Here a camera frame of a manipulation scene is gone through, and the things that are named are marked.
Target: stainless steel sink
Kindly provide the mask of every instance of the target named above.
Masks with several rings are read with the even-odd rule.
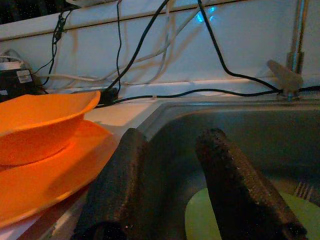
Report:
[[[186,239],[185,208],[206,188],[195,142],[210,128],[222,129],[279,191],[292,194],[301,180],[320,184],[319,101],[165,103],[138,127],[156,166],[145,187],[162,193],[149,196],[160,206],[152,239]]]

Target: green plate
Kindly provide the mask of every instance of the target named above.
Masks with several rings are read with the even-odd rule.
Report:
[[[280,195],[307,229],[309,240],[319,240],[320,207],[283,192]],[[188,240],[221,240],[207,188],[197,192],[190,199],[184,217]]]

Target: faucet handle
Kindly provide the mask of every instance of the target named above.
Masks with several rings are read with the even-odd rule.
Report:
[[[276,61],[269,60],[267,66],[278,78],[279,85],[283,89],[283,96],[289,101],[299,96],[299,89],[302,87],[304,80],[300,74],[297,74]]]

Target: sticker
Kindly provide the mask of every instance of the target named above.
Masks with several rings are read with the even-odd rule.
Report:
[[[8,95],[7,90],[0,90],[0,95]]]
[[[16,74],[17,74],[17,76],[19,78],[19,82],[21,84],[32,82],[32,78],[31,78],[29,70],[17,71]]]

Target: white wall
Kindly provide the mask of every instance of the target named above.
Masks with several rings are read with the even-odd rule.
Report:
[[[123,8],[131,0],[127,1],[122,1]],[[296,0],[248,0],[218,5],[211,25],[229,68],[234,72],[262,78],[271,75],[266,67],[269,59],[284,64],[290,50],[295,10]],[[184,10],[172,13],[172,26],[177,28],[191,12],[192,10]],[[124,44],[120,63],[126,63],[131,58],[150,19],[142,17],[121,22]],[[157,18],[141,48],[140,57],[163,45],[165,22],[165,15]],[[308,76],[320,75],[319,23],[320,1],[311,0],[303,45],[303,74]],[[17,50],[36,70],[51,59],[51,37],[50,33],[5,40],[0,42],[0,49]],[[59,43],[54,72],[101,77],[115,69],[118,44],[116,22],[68,30]],[[157,71],[160,59],[161,56],[158,56],[135,65],[122,81],[147,82]],[[230,78],[219,63],[204,23],[193,19],[169,48],[166,71],[156,82]],[[61,87],[62,82],[52,80],[48,87]]]

